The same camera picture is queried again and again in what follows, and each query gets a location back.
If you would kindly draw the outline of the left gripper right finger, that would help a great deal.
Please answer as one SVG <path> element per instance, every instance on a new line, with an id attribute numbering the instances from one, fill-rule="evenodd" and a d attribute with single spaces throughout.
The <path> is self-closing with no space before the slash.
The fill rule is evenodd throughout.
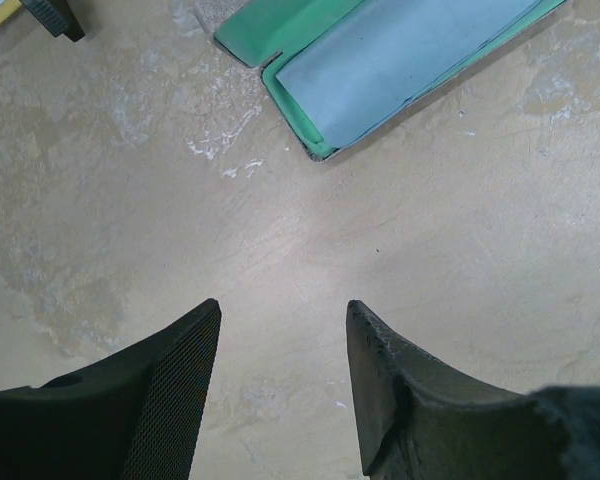
<path id="1" fill-rule="evenodd" d="M 370 479 L 600 479 L 600 386 L 518 394 L 462 373 L 359 300 L 347 355 Z"/>

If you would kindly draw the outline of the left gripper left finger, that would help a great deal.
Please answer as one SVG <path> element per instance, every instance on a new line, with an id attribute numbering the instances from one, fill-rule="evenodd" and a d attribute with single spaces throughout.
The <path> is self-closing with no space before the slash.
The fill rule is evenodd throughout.
<path id="1" fill-rule="evenodd" d="M 0 479 L 186 479 L 221 326 L 215 299 L 40 387 L 0 391 Z"/>

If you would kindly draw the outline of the green lined glasses case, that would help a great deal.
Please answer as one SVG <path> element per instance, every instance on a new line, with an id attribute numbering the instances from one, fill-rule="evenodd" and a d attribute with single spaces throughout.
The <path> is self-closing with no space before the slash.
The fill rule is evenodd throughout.
<path id="1" fill-rule="evenodd" d="M 246 67 L 259 71 L 261 81 L 282 117 L 314 161 L 325 161 L 363 140 L 394 116 L 418 102 L 516 36 L 551 14 L 554 1 L 534 1 L 535 7 L 479 51 L 441 76 L 425 92 L 348 147 L 329 146 L 284 89 L 277 73 L 364 1 L 215 1 L 207 18 L 214 43 Z"/>

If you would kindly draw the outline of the light blue cleaning cloth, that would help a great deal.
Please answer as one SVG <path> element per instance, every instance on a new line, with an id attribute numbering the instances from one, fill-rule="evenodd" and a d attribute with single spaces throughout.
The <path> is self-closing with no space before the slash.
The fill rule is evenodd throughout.
<path id="1" fill-rule="evenodd" d="M 348 147 L 535 5 L 364 1 L 276 77 L 329 146 Z"/>

